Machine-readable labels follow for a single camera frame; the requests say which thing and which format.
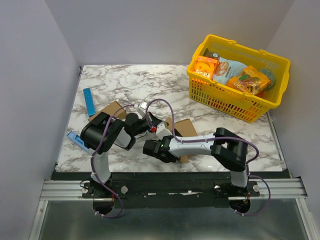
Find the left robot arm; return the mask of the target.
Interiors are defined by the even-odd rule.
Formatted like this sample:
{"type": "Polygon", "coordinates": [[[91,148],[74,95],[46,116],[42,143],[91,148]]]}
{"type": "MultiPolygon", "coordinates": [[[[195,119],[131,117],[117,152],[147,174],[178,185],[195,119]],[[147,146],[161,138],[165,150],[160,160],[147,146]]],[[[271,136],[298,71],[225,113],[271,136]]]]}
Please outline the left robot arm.
{"type": "Polygon", "coordinates": [[[93,150],[91,178],[96,181],[93,191],[101,198],[107,197],[111,185],[109,169],[109,150],[116,145],[129,151],[136,143],[136,136],[150,132],[146,117],[139,118],[136,113],[129,113],[125,120],[112,119],[105,112],[100,112],[81,131],[80,138],[84,146],[93,150]]]}

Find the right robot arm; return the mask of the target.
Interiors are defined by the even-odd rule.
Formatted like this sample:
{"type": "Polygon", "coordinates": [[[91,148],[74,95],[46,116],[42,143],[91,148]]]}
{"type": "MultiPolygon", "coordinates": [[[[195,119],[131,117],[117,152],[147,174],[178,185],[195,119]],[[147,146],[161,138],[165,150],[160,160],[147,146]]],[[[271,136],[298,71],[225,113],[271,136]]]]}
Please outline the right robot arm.
{"type": "Polygon", "coordinates": [[[202,136],[168,135],[160,140],[147,140],[142,153],[164,163],[175,163],[189,155],[212,156],[230,171],[230,191],[241,196],[248,190],[248,145],[245,139],[219,127],[215,133],[202,136]]]}

